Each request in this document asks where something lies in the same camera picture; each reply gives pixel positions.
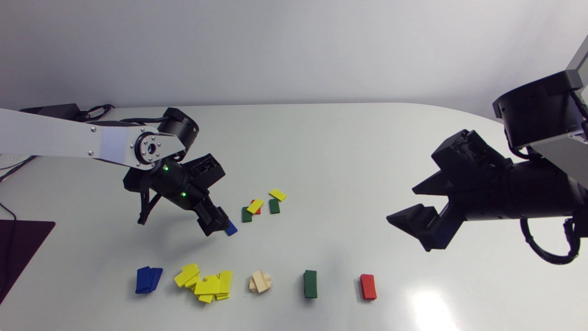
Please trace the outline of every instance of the blue block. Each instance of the blue block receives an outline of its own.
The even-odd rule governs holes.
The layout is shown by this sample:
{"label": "blue block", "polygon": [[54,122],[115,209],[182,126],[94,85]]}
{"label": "blue block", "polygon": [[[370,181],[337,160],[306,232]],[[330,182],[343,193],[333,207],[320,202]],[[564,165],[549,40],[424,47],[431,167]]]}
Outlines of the blue block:
{"label": "blue block", "polygon": [[162,268],[151,268],[151,285],[149,286],[149,292],[155,291],[162,273]]}
{"label": "blue block", "polygon": [[146,290],[148,291],[150,286],[151,286],[150,268],[147,266],[147,267],[144,267],[141,269],[137,269],[137,288],[135,290],[135,293],[137,293],[137,294],[148,293],[145,291]]}
{"label": "blue block", "polygon": [[234,235],[237,232],[237,228],[235,227],[235,225],[233,224],[233,222],[231,222],[229,220],[229,228],[225,230],[226,234],[230,236]]}

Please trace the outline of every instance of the colored block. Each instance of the colored block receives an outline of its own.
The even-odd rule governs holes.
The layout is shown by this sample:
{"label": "colored block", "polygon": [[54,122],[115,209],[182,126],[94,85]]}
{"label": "colored block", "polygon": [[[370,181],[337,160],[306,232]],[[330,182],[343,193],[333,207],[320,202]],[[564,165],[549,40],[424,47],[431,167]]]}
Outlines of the colored block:
{"label": "colored block", "polygon": [[137,293],[137,294],[149,293],[150,287],[151,287],[150,268],[147,266],[147,267],[143,267],[141,269],[137,269],[137,287],[135,289],[135,293]]}
{"label": "colored block", "polygon": [[247,211],[247,207],[243,207],[241,210],[241,217],[243,218],[243,223],[251,222],[253,220],[253,217]]}
{"label": "colored block", "polygon": [[214,300],[214,298],[215,298],[214,294],[206,294],[206,295],[198,296],[198,300],[200,300],[202,302],[206,302],[206,303],[211,303],[212,300]]}
{"label": "colored block", "polygon": [[376,283],[374,282],[372,274],[361,275],[362,294],[364,300],[376,300]]}
{"label": "colored block", "polygon": [[269,199],[269,213],[279,214],[280,213],[280,201],[278,199]]}
{"label": "colored block", "polygon": [[227,294],[217,294],[215,297],[216,297],[216,301],[219,301],[219,300],[225,300],[225,299],[228,299],[228,298],[229,298],[229,296],[230,296],[230,295],[227,293]]}
{"label": "colored block", "polygon": [[263,276],[263,271],[258,270],[252,274],[253,282],[255,283],[255,287],[257,287],[257,291],[259,293],[263,293],[269,289],[268,284],[265,282],[265,278]]}
{"label": "colored block", "polygon": [[280,200],[284,201],[285,198],[287,198],[288,196],[286,194],[283,194],[280,190],[278,190],[277,188],[274,188],[273,190],[271,190],[269,192],[269,195]]}
{"label": "colored block", "polygon": [[221,281],[218,278],[216,278],[216,276],[208,276],[207,278],[205,278],[204,282],[196,283],[196,287],[194,288],[194,294],[219,294],[220,286]]}
{"label": "colored block", "polygon": [[178,287],[182,287],[188,280],[196,276],[199,272],[200,270],[198,269],[198,265],[196,263],[187,264],[182,267],[182,272],[175,276],[173,280],[176,282]]}
{"label": "colored block", "polygon": [[220,272],[219,281],[219,293],[229,293],[230,292],[230,283],[233,280],[233,272],[230,270],[223,270]]}
{"label": "colored block", "polygon": [[261,214],[261,207],[259,207],[259,209],[253,215],[259,215],[259,214]]}
{"label": "colored block", "polygon": [[162,268],[151,268],[151,283],[149,285],[149,292],[155,291],[157,289],[157,284],[159,284],[159,279],[161,278],[161,274],[163,273]]}
{"label": "colored block", "polygon": [[261,208],[261,206],[263,206],[263,200],[255,199],[253,202],[251,202],[251,204],[247,208],[247,211],[249,212],[249,214],[255,214]]}
{"label": "colored block", "polygon": [[231,222],[229,220],[229,228],[225,230],[225,233],[230,237],[232,235],[234,235],[235,233],[237,233],[237,228],[235,227],[235,225],[233,224],[233,222]]}
{"label": "colored block", "polygon": [[192,287],[194,285],[196,285],[196,283],[201,282],[202,279],[200,279],[200,273],[198,273],[196,276],[190,278],[190,280],[188,280],[184,286],[186,287]]}
{"label": "colored block", "polygon": [[318,297],[315,270],[306,270],[304,272],[304,297],[307,299],[316,299]]}

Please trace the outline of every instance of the white table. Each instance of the white table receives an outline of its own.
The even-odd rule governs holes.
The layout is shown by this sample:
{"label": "white table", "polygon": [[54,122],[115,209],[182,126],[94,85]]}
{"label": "white table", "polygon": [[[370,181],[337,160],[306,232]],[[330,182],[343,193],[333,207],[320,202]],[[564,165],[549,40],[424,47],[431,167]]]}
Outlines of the white table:
{"label": "white table", "polygon": [[[43,157],[0,185],[20,219],[53,232],[0,306],[0,330],[580,330],[586,326],[586,259],[552,266],[524,242],[516,220],[466,222],[445,251],[389,225],[416,203],[437,171],[431,153],[461,129],[509,155],[501,124],[416,104],[180,107],[201,132],[187,160],[212,153],[227,175],[211,187],[239,232],[205,237],[196,214],[161,200],[137,225],[139,196],[126,168]],[[165,108],[116,109],[107,119],[158,117]],[[278,188],[252,223],[240,209]],[[532,222],[546,249],[567,251],[562,221]],[[198,263],[202,275],[233,270],[229,300],[205,305],[172,278]],[[135,294],[136,270],[162,267],[156,291]],[[250,293],[262,269],[273,287]],[[316,300],[302,274],[318,271]],[[375,275],[378,299],[360,299],[358,278]]]}

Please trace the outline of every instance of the black cable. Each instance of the black cable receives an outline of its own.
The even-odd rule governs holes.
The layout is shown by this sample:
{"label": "black cable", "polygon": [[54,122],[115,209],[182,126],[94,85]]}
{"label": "black cable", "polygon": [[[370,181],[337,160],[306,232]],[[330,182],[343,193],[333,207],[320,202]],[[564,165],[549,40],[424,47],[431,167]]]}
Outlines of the black cable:
{"label": "black cable", "polygon": [[531,246],[531,249],[539,255],[543,260],[551,264],[568,264],[572,262],[580,251],[580,237],[576,234],[574,219],[567,219],[563,223],[563,229],[566,234],[567,242],[570,244],[570,251],[567,255],[555,255],[549,253],[539,245],[533,239],[531,231],[529,230],[529,222],[527,219],[520,219],[520,228],[523,230],[524,240]]}
{"label": "black cable", "polygon": [[[79,113],[79,115],[74,118],[74,120],[78,121],[78,122],[90,122],[90,121],[96,121],[101,119],[102,117],[104,117],[106,114],[108,114],[108,112],[110,112],[111,109],[116,108],[111,104],[105,104],[105,105],[100,105],[100,106],[96,106],[96,107],[92,107],[87,111],[81,111]],[[98,115],[95,116],[91,116],[91,113],[102,109],[102,112]]]}
{"label": "black cable", "polygon": [[36,159],[37,157],[38,156],[36,156],[36,155],[29,156],[22,163],[20,163],[19,165],[16,165],[14,168],[10,169],[7,173],[5,173],[4,175],[0,176],[0,183],[3,182],[6,178],[8,178],[8,176],[10,176],[11,174],[17,172],[20,168],[24,167],[25,165],[27,165],[29,162],[31,162],[32,160]]}
{"label": "black cable", "polygon": [[135,117],[135,118],[125,118],[124,120],[120,120],[119,122],[126,122],[126,123],[139,123],[145,125],[145,123],[161,123],[168,120],[168,117],[158,117],[158,118],[145,118],[145,117]]}

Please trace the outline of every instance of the red block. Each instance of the red block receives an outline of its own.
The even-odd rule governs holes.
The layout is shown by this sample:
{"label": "red block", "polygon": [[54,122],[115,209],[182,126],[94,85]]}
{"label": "red block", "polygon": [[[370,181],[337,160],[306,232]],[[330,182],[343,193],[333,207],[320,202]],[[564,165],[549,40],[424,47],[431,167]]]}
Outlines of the red block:
{"label": "red block", "polygon": [[362,293],[364,300],[376,300],[376,283],[373,281],[372,274],[363,274],[362,277]]}
{"label": "red block", "polygon": [[261,207],[259,207],[259,209],[253,215],[259,215],[259,214],[261,214]]}

